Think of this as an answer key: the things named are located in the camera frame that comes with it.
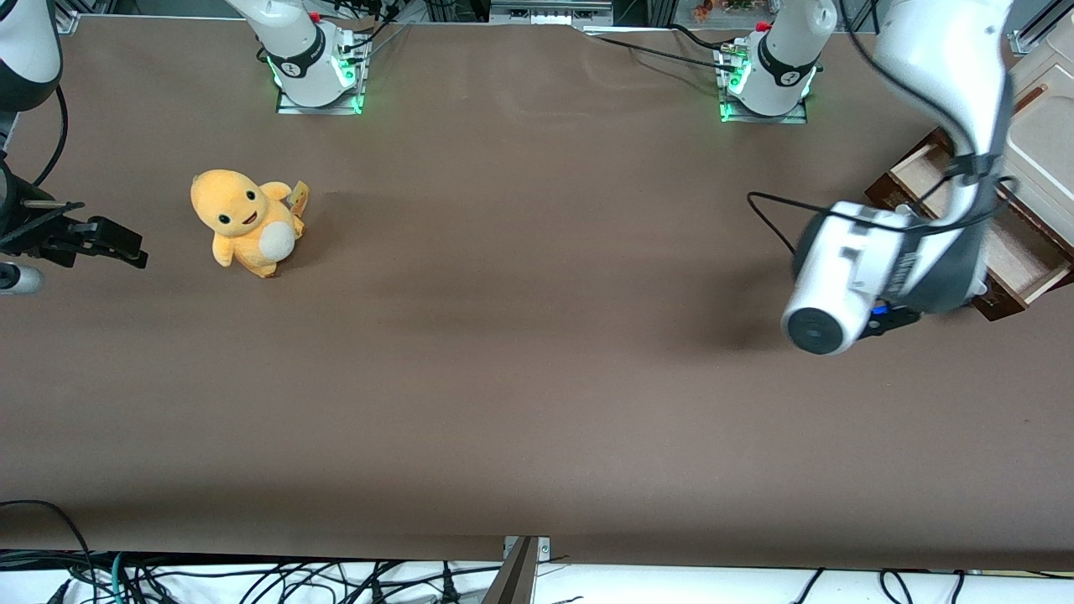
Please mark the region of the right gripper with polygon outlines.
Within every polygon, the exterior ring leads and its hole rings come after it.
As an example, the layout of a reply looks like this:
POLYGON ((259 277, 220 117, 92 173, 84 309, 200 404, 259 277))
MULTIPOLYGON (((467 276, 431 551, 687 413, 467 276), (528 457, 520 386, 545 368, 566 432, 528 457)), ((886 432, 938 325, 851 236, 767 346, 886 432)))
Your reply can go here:
MULTIPOLYGON (((8 167, 8 156, 1 156, 1 248, 21 248, 26 208, 26 184, 8 167)), ((142 249, 143 238, 120 222, 103 216, 93 216, 84 222, 84 240, 74 244, 76 253, 122 261, 144 270, 149 263, 149 253, 142 249)))

